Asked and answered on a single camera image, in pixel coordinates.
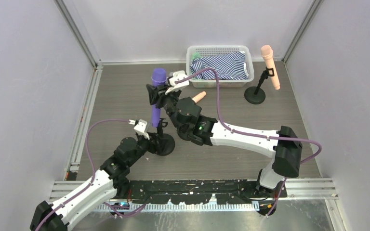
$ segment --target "wooden floor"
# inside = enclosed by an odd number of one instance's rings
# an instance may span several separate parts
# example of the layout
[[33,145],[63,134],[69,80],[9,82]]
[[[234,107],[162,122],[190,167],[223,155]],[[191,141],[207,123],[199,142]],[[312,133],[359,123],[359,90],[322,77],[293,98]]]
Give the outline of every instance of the wooden floor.
[[[95,99],[90,124],[109,118],[144,119],[150,121],[151,106],[145,89],[151,83],[154,68],[162,67],[167,73],[185,70],[185,64],[144,64],[144,65],[106,65],[101,75],[100,86]],[[307,138],[303,121],[286,69],[281,62],[276,63],[281,89],[276,91],[271,81],[262,85],[266,101],[261,105],[248,103],[243,93],[249,86],[257,85],[261,72],[265,69],[262,62],[253,63],[254,80],[241,89],[221,89],[221,113],[225,122],[237,126],[273,130],[281,125],[293,128],[298,137]],[[182,97],[194,96],[202,89],[188,86]],[[203,89],[207,96],[198,103],[205,116],[215,117],[216,89]],[[161,117],[167,118],[164,111]],[[131,180],[190,180],[190,179],[256,179],[258,172],[270,161],[264,155],[251,151],[224,146],[197,146],[183,141],[176,135],[171,122],[164,130],[175,138],[176,147],[168,156],[146,153],[131,167],[128,178]],[[135,137],[133,126],[120,122],[100,124],[90,134],[89,146],[98,168],[109,158],[119,142],[125,137]],[[312,154],[305,143],[302,158]],[[90,163],[84,152],[81,159],[78,180],[86,180],[92,174]],[[314,160],[300,167],[300,177],[319,177]]]

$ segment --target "metal frame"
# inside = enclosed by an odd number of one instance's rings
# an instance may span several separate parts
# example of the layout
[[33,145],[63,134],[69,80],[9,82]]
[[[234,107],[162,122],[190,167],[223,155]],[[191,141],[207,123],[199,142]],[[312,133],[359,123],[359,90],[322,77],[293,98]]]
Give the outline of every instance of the metal frame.
[[[49,201],[55,201],[61,198],[85,181],[55,181]],[[338,200],[334,183],[330,178],[300,178],[287,179],[286,191],[288,197],[280,200]],[[112,202],[124,202],[125,200],[110,200]]]
[[311,4],[310,9],[308,9],[308,12],[304,17],[303,22],[301,23],[299,29],[294,35],[294,38],[289,45],[289,48],[287,48],[286,54],[282,58],[282,61],[284,63],[286,63],[288,59],[290,58],[291,54],[293,53],[302,35],[304,34],[305,30],[307,29],[308,25],[310,24],[311,20],[313,19],[314,15],[316,14],[317,10],[319,9],[323,1],[324,0],[313,0],[313,3]]
[[87,46],[87,42],[81,35],[81,32],[79,31],[79,28],[77,27],[75,21],[73,20],[73,17],[70,14],[70,11],[68,10],[68,7],[66,6],[65,2],[63,0],[54,0],[57,7],[59,8],[60,13],[65,18],[65,21],[67,22],[71,32],[73,33],[74,37],[77,39],[77,42],[83,49],[84,53],[87,56],[87,59],[90,61],[93,67],[97,66],[98,61],[94,58],[92,52],[90,51],[89,47]]
[[344,223],[344,218],[341,211],[338,208],[339,201],[333,200],[325,200],[328,214],[330,215],[330,219],[332,222],[332,226],[334,227],[335,231],[346,231],[347,228]]
[[85,138],[89,129],[90,119],[92,117],[94,101],[97,95],[98,85],[100,83],[103,65],[97,66],[89,88],[87,90],[86,99],[81,113],[80,123],[77,128],[73,148],[69,154],[70,158],[67,163],[67,172],[77,172],[80,167],[80,160],[83,154]]
[[[282,58],[274,58],[274,61],[283,61]],[[252,62],[263,62],[263,58],[252,58]],[[186,64],[186,60],[171,60],[171,61],[138,61],[138,62],[107,62],[103,63],[104,66],[108,65],[137,65],[137,64]]]

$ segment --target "laundry basket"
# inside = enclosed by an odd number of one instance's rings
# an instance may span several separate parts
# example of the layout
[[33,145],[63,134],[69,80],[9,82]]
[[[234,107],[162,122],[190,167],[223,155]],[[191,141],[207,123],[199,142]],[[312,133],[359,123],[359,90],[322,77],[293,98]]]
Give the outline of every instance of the laundry basket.
[[[251,62],[251,55],[249,49],[245,46],[227,46],[227,45],[217,45],[217,46],[191,46],[188,48],[186,53],[186,74],[191,75],[190,65],[192,63],[192,54],[198,52],[201,57],[213,56],[218,54],[227,54],[236,51],[245,52],[245,63],[247,73],[249,74],[248,79],[241,80],[219,80],[219,86],[221,88],[241,88],[246,83],[250,82],[254,78],[253,64]],[[203,80],[203,79],[190,79],[189,80],[195,88],[215,88],[216,80]]]

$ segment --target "microphone stand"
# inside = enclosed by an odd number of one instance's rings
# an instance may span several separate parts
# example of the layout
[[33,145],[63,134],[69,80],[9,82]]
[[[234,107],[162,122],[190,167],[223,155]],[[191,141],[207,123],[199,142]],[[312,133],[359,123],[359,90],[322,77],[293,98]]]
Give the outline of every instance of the microphone stand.
[[266,99],[266,94],[263,89],[260,87],[262,86],[265,79],[268,79],[269,76],[274,76],[273,68],[267,68],[262,72],[262,75],[259,79],[259,84],[257,84],[257,87],[249,87],[245,91],[245,99],[252,104],[261,104]]

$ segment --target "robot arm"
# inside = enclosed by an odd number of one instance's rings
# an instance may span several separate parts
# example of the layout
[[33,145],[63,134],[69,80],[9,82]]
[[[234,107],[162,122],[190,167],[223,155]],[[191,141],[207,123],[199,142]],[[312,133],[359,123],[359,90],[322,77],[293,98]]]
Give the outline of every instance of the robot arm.
[[[130,173],[130,167],[138,159],[146,152],[167,154],[165,146],[169,145],[161,138],[162,134],[148,133],[148,127],[149,124],[144,120],[135,122],[134,130],[138,140],[132,137],[124,138],[114,154],[104,161],[100,169],[96,171],[94,181],[83,193],[80,193],[81,190],[91,183],[92,178],[52,204],[48,204],[46,201],[40,203],[33,215],[30,230],[34,231],[44,217],[59,205],[63,205],[63,207],[46,220],[40,231],[72,230],[79,221],[103,202],[116,195],[124,196],[129,189],[129,181],[126,177]],[[80,194],[72,201],[64,204],[66,200],[78,193]]]
[[[190,98],[179,99],[181,90],[189,81],[176,84],[186,78],[184,71],[171,73],[168,84],[160,86],[147,85],[150,104],[164,108],[181,139],[197,145],[225,145],[261,153],[271,162],[259,173],[260,186],[273,190],[285,177],[295,178],[299,175],[302,144],[294,141],[277,141],[245,136],[229,131],[215,118],[201,115],[202,108]],[[231,129],[248,133],[262,134],[267,137],[297,137],[289,127],[280,130],[255,130],[226,124]]]

